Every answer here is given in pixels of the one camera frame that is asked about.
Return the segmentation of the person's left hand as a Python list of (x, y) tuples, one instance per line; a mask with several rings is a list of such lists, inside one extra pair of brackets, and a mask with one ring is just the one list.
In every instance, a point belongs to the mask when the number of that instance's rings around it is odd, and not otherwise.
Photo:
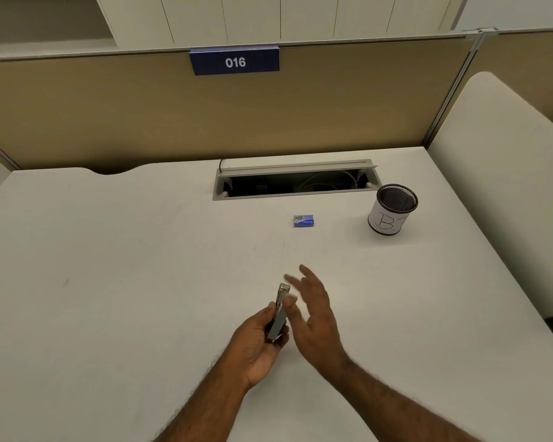
[(225, 367), (229, 378), (235, 379), (245, 391), (249, 391), (267, 376), (288, 341), (287, 325), (280, 339), (271, 343), (265, 339), (265, 334), (251, 329), (249, 317), (232, 335), (221, 355), (221, 365)]

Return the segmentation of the person's right hand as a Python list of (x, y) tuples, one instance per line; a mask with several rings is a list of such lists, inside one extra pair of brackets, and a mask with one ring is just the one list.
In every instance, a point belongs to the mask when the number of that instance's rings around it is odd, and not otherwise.
[[(335, 384), (343, 375), (350, 358), (341, 343), (337, 321), (323, 283), (305, 265), (300, 265), (299, 271), (302, 274), (300, 279), (290, 274), (284, 276), (300, 294), (308, 310), (308, 317), (302, 317), (310, 328), (309, 347), (307, 350), (299, 351), (324, 379)], [(283, 299), (282, 304), (287, 318), (288, 311), (301, 312), (291, 294)]]

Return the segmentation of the grey metal stapler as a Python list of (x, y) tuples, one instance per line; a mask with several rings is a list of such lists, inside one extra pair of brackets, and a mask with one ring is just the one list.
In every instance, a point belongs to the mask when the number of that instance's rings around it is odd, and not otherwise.
[(282, 300), (289, 295), (291, 287), (288, 284), (280, 283), (275, 299), (275, 311), (272, 319), (265, 325), (265, 339), (268, 342), (275, 343), (283, 334), (283, 328), (287, 321), (287, 315), (283, 309)]

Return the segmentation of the person's right forearm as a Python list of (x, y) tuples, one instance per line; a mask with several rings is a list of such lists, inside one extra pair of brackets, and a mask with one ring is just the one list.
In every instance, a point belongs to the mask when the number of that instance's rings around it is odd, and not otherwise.
[(481, 442), (372, 376), (348, 356), (322, 373), (379, 442)]

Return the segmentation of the person's left forearm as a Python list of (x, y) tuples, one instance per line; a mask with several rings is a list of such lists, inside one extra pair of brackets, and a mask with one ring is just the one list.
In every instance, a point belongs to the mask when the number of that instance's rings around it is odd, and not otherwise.
[(246, 369), (220, 359), (152, 442), (227, 442), (249, 389)]

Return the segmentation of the black mesh pen holder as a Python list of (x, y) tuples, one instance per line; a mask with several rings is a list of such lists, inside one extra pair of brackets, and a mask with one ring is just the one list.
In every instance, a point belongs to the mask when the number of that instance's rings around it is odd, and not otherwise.
[(368, 224), (380, 235), (396, 235), (418, 204), (419, 199), (410, 188), (385, 184), (377, 190), (376, 201), (367, 218)]

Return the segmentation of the beige desk partition panel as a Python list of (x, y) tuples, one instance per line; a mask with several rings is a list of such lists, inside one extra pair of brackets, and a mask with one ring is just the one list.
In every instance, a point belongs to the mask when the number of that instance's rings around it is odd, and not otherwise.
[(474, 36), (291, 44), (277, 72), (195, 75), (188, 51), (0, 60), (0, 163), (149, 163), (420, 145)]

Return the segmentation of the blue desk number sign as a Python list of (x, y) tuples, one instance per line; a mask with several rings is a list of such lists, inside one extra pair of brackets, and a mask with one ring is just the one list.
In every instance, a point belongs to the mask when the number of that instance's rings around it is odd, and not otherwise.
[(189, 57), (196, 76), (280, 71), (278, 46), (192, 49)]

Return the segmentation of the white cabinet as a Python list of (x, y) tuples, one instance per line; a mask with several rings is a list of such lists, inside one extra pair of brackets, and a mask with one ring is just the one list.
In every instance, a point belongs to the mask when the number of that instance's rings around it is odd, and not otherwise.
[(0, 59), (445, 33), (468, 0), (0, 0)]

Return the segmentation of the beige side partition panel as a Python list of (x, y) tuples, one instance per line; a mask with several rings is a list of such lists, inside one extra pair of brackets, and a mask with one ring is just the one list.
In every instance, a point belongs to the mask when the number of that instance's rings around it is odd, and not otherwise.
[(429, 148), (457, 96), (473, 75), (490, 72), (553, 122), (553, 28), (480, 28), (422, 145)]

